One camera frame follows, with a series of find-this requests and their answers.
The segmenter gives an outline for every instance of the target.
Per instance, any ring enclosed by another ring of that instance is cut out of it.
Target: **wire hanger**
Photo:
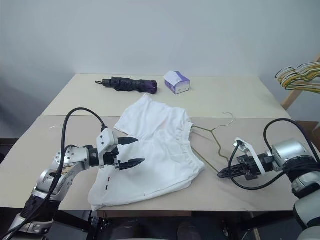
[[[221,149],[222,149],[222,147],[221,147],[218,139],[216,138],[216,136],[215,136],[215,134],[214,134],[214,130],[216,130],[216,129],[220,128],[220,127],[229,126],[230,124],[233,123],[235,117],[234,117],[234,115],[233,115],[231,112],[223,112],[223,114],[230,114],[230,115],[232,116],[232,120],[231,120],[228,124],[226,124],[226,125],[218,125],[218,126],[216,126],[215,128],[213,128],[213,129],[207,129],[207,128],[200,127],[200,126],[196,126],[196,125],[193,125],[191,128],[197,128],[197,129],[201,129],[201,130],[210,132],[210,133],[212,134],[212,136],[213,136],[216,144],[217,144],[218,147],[219,147],[218,155],[219,155],[220,157],[226,159],[226,161],[229,163],[229,159],[228,159],[226,156],[224,156],[224,155],[221,154]],[[191,148],[192,148],[192,150],[195,151],[195,153],[198,154],[208,165],[210,165],[210,167],[212,167],[217,173],[219,172],[219,171],[218,171],[209,161],[207,161],[197,150],[195,150],[193,147],[191,147]]]
[[[320,94],[320,57],[316,62],[305,63],[297,68],[288,66],[275,78],[286,90],[309,91]]]

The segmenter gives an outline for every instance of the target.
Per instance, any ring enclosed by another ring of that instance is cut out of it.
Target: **table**
[[[289,118],[273,95],[257,77],[190,77],[189,91],[174,95],[165,85],[162,76],[121,76],[132,79],[149,79],[158,82],[158,93],[152,98],[173,107],[185,108],[192,121],[201,127],[214,128],[226,124],[233,113],[230,126],[215,131],[222,146],[222,154],[228,158],[234,150],[233,142],[241,137],[253,145],[257,153],[263,153],[265,125],[275,118]],[[95,81],[111,75],[76,74],[34,122],[30,129],[14,145],[0,165],[0,207],[22,208],[44,169],[60,150],[62,125],[65,115],[73,108],[93,110],[113,127],[126,107],[137,101],[142,93],[117,92]],[[87,112],[76,112],[68,123],[66,143],[77,146],[96,145],[100,124]],[[297,138],[306,143],[300,132],[288,123],[277,123],[270,128],[271,143]],[[195,129],[191,135],[192,146],[218,169],[227,167],[224,158],[218,156],[218,146],[207,132]],[[97,176],[94,167],[81,172],[60,205],[61,210],[90,210],[88,193]],[[248,186],[262,184],[276,173],[258,180],[239,181]],[[286,177],[259,191],[246,191],[230,180],[220,179],[207,167],[189,188],[161,197],[129,205],[105,207],[102,210],[174,210],[174,211],[284,211],[291,210],[296,198]]]
[[[158,92],[152,98],[172,107],[186,109],[191,118],[230,117],[223,112],[231,112],[235,118],[290,118],[258,77],[191,76],[190,90],[175,95],[165,86],[162,76],[99,74],[76,74],[42,115],[65,116],[74,108],[84,107],[99,116],[120,117],[127,107],[141,97],[142,93],[118,92],[95,83],[101,79],[110,79],[112,76],[134,80],[156,80]],[[90,115],[87,112],[74,114]]]
[[[0,165],[0,206],[22,208],[42,171],[54,159],[60,150],[61,131],[64,116],[40,116],[31,128],[13,146],[6,159]],[[103,117],[112,127],[118,117]],[[193,118],[192,121],[205,128],[229,122],[227,118]],[[232,143],[237,136],[252,143],[257,153],[263,153],[266,145],[263,141],[263,129],[270,119],[237,118],[227,127],[220,127],[215,135],[222,146],[222,154],[231,156]],[[66,143],[77,146],[94,144],[100,131],[100,124],[93,116],[72,116],[67,127]],[[192,146],[205,156],[218,169],[227,166],[224,158],[218,156],[218,148],[210,134],[195,129],[191,134]],[[299,130],[289,123],[276,123],[268,130],[270,143],[295,137],[307,146]],[[90,210],[88,193],[95,182],[98,167],[81,172],[60,205],[61,210]],[[246,182],[249,186],[259,185],[274,174]],[[189,188],[161,197],[133,204],[105,207],[102,210],[175,210],[175,211],[284,211],[291,210],[296,197],[291,193],[291,183],[282,177],[262,190],[246,191],[235,186],[228,179],[221,179],[207,167]]]

